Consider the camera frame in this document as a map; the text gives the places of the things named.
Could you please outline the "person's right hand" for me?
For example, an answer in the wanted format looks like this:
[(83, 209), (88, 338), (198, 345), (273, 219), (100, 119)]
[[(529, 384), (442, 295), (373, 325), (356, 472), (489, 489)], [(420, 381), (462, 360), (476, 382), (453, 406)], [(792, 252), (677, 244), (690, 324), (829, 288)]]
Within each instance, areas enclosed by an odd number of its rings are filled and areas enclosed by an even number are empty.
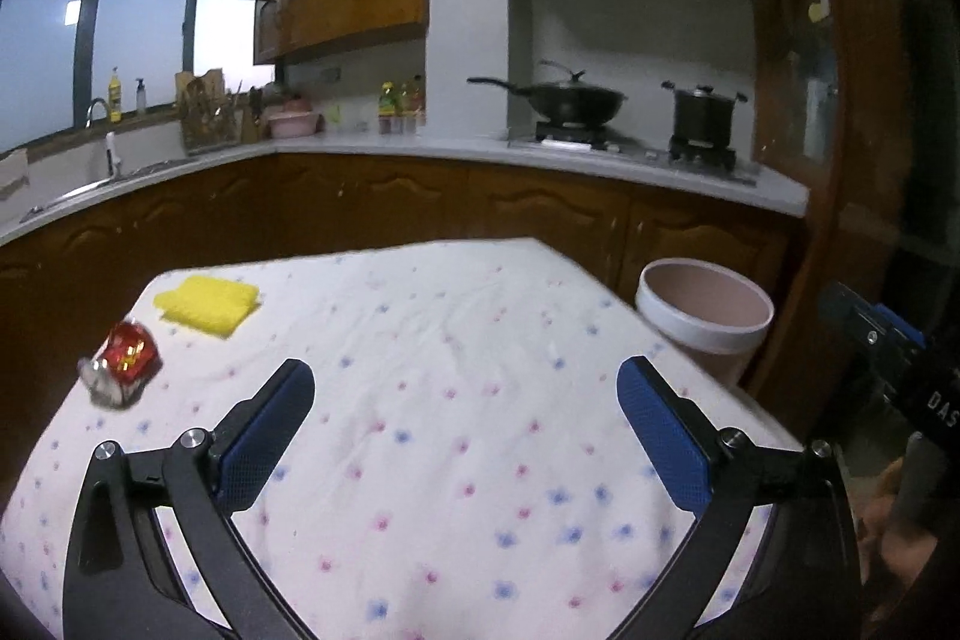
[(891, 576), (909, 588), (931, 559), (937, 537), (926, 528), (929, 481), (900, 456), (854, 499), (854, 531), (861, 585)]

